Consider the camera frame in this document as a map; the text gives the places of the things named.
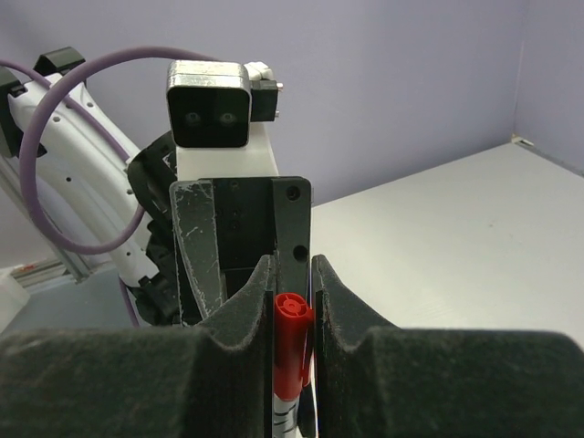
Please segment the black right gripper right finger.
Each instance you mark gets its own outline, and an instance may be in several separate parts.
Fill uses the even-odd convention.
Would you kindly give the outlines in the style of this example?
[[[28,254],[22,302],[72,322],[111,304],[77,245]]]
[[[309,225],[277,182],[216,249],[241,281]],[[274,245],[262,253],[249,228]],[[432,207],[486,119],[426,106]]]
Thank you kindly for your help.
[[[580,437],[583,352],[549,331],[400,328],[312,259],[322,437]]]

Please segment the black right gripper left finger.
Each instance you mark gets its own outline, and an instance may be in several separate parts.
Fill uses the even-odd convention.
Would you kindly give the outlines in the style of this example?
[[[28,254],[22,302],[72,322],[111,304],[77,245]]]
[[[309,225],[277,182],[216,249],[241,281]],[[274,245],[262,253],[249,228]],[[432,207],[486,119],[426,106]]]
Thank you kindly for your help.
[[[192,327],[42,329],[1,342],[4,437],[267,437],[276,262]]]

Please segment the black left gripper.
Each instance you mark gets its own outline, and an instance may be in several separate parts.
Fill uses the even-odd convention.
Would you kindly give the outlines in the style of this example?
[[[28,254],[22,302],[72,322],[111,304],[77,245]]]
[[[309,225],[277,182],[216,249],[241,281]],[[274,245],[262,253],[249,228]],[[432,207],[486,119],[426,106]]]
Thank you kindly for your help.
[[[243,148],[181,150],[170,133],[127,169],[145,211],[147,257],[157,266],[131,288],[153,326],[194,326],[276,261],[276,292],[308,294],[312,187],[279,174],[266,125]]]

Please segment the red pen cap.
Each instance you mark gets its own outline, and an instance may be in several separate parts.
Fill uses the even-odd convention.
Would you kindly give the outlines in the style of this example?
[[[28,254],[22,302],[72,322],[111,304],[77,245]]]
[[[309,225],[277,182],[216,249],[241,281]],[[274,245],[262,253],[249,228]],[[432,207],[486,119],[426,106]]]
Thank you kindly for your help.
[[[276,295],[274,393],[282,401],[293,401],[309,383],[314,324],[314,311],[302,296]]]

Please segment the red whiteboard marker pen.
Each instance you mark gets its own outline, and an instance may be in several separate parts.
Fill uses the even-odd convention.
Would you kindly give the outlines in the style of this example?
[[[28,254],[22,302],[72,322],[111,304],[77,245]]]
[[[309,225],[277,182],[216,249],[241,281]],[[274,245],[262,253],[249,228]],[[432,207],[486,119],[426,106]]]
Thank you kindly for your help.
[[[283,400],[276,394],[273,396],[272,437],[297,437],[297,412],[300,397],[293,400]]]

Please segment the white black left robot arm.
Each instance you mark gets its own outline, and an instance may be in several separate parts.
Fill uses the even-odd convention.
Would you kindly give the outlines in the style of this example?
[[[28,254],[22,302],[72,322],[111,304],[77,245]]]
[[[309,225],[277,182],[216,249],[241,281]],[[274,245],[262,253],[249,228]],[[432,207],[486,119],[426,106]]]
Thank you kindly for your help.
[[[89,94],[93,74],[170,61],[171,128],[138,147]],[[310,182],[279,174],[266,125],[282,90],[263,62],[221,62],[169,47],[86,61],[66,47],[26,71],[1,65],[2,154],[16,161],[33,223],[50,242],[106,255],[133,322],[192,326],[275,260],[275,291],[305,296]]]

